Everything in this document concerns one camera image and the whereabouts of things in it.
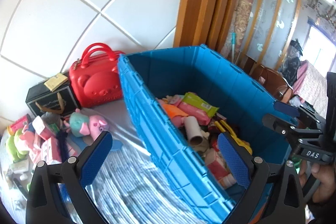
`red bag handle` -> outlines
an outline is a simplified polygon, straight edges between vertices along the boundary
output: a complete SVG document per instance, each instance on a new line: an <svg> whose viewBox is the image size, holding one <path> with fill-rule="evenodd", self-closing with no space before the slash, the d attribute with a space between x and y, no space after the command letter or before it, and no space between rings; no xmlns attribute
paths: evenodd
<svg viewBox="0 0 336 224"><path fill-rule="evenodd" d="M93 54L94 52L99 52L99 51L102 51L102 52L106 52L109 56L109 59L110 61L115 61L117 59L117 55L114 51L111 50L111 48L109 47L108 49L107 48L95 48L91 51L89 51L83 58L82 60L82 65L81 65L81 68L87 68L88 67L88 63L89 63L89 57L91 56L91 54Z"/></svg>
<svg viewBox="0 0 336 224"><path fill-rule="evenodd" d="M84 51L83 51L83 54L82 54L82 58L81 60L84 59L85 55L89 52L89 50L95 46L100 46L106 50L112 50L108 45L106 45L105 43L100 43L100 42L97 42L97 43L93 43L91 44L90 46L88 46Z"/></svg>

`window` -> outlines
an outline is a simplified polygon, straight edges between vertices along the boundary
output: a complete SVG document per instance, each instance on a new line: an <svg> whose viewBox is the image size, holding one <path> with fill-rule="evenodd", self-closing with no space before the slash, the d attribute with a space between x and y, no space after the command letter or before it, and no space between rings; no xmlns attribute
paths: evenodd
<svg viewBox="0 0 336 224"><path fill-rule="evenodd" d="M309 37L303 47L301 60L308 60L324 77L335 58L336 46L314 27L310 28Z"/></svg>

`blue plastic crate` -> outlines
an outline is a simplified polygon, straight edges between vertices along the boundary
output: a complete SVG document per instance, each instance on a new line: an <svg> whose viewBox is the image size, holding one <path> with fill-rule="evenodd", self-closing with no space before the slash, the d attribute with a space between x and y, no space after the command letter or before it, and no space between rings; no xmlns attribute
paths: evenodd
<svg viewBox="0 0 336 224"><path fill-rule="evenodd" d="M155 97L195 92L239 125L240 137L251 144L254 156L272 163L287 159L288 143L264 127L261 119L266 113L290 117L274 110L275 99L261 85L205 45L122 55L118 68L126 107L152 161L199 218L222 223L244 188L224 190L217 183ZM256 212L269 191L270 185Z"/></svg>

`screw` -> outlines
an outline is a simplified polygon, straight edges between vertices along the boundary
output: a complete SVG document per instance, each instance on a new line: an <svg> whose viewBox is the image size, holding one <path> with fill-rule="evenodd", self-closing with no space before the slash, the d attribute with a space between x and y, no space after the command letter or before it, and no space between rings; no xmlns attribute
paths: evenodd
<svg viewBox="0 0 336 224"><path fill-rule="evenodd" d="M74 162L76 162L77 158L76 157L70 157L68 158L68 163L72 164Z"/></svg>
<svg viewBox="0 0 336 224"><path fill-rule="evenodd" d="M260 158L260 157L255 157L255 158L254 158L254 161L255 161L256 163L260 164L260 163L263 162L263 159Z"/></svg>
<svg viewBox="0 0 336 224"><path fill-rule="evenodd" d="M40 160L38 163L37 163L37 167L42 167L44 165L44 161L43 160Z"/></svg>
<svg viewBox="0 0 336 224"><path fill-rule="evenodd" d="M291 160L288 160L286 162L286 164L287 164L288 167L293 167L294 166L294 163Z"/></svg>

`brown leather chair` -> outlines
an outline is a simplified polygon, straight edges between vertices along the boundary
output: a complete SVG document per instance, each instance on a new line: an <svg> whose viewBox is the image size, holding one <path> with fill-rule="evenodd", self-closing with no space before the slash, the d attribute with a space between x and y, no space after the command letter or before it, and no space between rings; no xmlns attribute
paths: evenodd
<svg viewBox="0 0 336 224"><path fill-rule="evenodd" d="M293 89L280 73L259 64L250 75L261 84L275 99L288 103Z"/></svg>

